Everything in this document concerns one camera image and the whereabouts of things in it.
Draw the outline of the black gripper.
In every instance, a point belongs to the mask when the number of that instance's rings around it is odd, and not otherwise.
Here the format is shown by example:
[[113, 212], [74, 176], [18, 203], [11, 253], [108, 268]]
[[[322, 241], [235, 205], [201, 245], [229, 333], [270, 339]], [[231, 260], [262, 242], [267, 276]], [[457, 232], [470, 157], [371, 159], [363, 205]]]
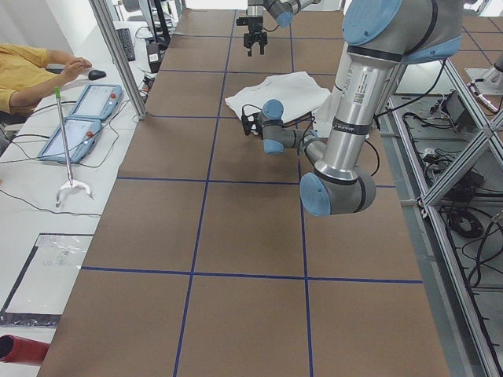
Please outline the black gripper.
[[249, 25], [248, 32], [244, 34], [243, 46], [248, 49], [248, 57], [252, 56], [252, 47], [255, 43], [259, 44], [260, 55], [264, 55], [268, 40], [267, 33], [262, 24]]
[[257, 137], [260, 137], [260, 138], [263, 138], [263, 128], [260, 124], [258, 123], [255, 123], [253, 126], [252, 126], [252, 133], [257, 136]]

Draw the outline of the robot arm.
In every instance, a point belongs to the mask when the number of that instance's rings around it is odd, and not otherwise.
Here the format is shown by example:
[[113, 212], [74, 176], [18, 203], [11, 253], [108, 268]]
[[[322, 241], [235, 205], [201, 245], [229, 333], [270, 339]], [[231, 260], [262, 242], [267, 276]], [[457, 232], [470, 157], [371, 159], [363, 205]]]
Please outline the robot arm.
[[236, 20], [237, 26], [247, 26], [248, 32], [244, 33], [243, 45], [248, 50], [248, 56], [252, 56], [252, 47], [259, 44], [259, 52], [264, 54], [265, 46], [268, 43], [267, 31], [264, 28], [263, 11], [266, 10], [277, 22], [278, 27], [287, 27], [294, 16], [302, 9], [312, 4], [318, 4], [315, 0], [264, 0], [248, 1], [245, 16], [240, 16]]
[[370, 174], [358, 167], [358, 157], [379, 103], [385, 82], [398, 64], [444, 60], [461, 46], [462, 1], [353, 1], [343, 18], [341, 57], [332, 97], [329, 139], [312, 130], [293, 130], [281, 118], [283, 105], [267, 101], [253, 116], [267, 153], [285, 148], [304, 152], [314, 169], [304, 174], [299, 193], [314, 216], [357, 213], [376, 196]]

